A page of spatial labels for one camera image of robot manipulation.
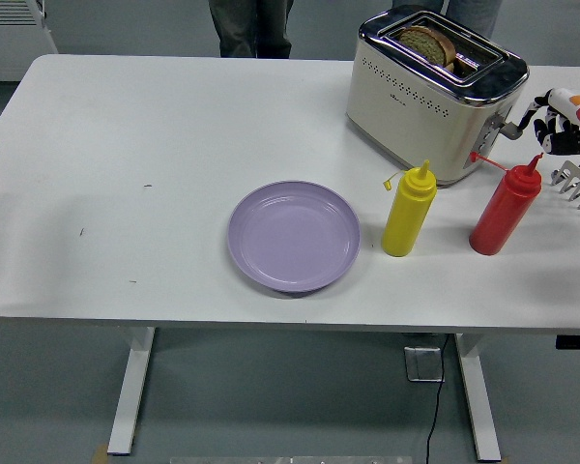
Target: toaster slot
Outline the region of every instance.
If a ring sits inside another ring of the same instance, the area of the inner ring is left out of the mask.
[[[456,54],[453,60],[453,70],[446,70],[440,66],[430,64],[415,50],[398,41],[402,31],[410,26],[423,26],[440,32],[453,43]],[[439,72],[449,79],[460,83],[477,77],[479,73],[486,72],[507,58],[505,52],[499,50],[481,36],[470,33],[470,31],[467,32],[452,22],[441,22],[428,15],[420,15],[412,21],[398,25],[392,30],[382,31],[382,39],[404,50],[415,59],[423,61],[424,64],[437,68]]]

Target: electrical wire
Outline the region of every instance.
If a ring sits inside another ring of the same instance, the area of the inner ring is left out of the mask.
[[[441,403],[441,390],[443,389],[443,384],[445,383],[445,348],[447,348],[447,343],[449,343],[450,333],[447,334],[445,338],[445,343],[443,343],[443,347],[441,348],[441,380],[439,382],[438,391],[436,392],[436,408],[434,409],[434,420],[432,421],[432,428],[429,431],[429,435],[427,435],[427,443],[425,445],[425,464],[429,464],[429,445],[430,440],[432,439],[432,434],[434,433],[434,429],[436,428],[436,419],[438,419],[438,407]]]

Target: ketchup bottle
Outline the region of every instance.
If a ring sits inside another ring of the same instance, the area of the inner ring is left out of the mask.
[[[483,159],[477,154],[473,155],[475,159]],[[498,253],[539,195],[541,175],[536,171],[536,166],[541,157],[542,154],[537,155],[528,165],[506,169],[505,176],[471,233],[469,242],[477,253],[488,256]]]

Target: jeans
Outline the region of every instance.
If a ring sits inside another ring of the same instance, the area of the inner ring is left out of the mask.
[[[288,58],[293,0],[209,0],[221,57]]]

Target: mustard bottle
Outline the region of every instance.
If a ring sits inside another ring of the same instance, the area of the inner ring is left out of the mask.
[[[385,187],[391,189],[391,184],[385,182]],[[387,254],[406,256],[410,253],[435,196],[436,177],[429,170],[429,160],[424,161],[422,167],[404,173],[383,234],[382,246]]]

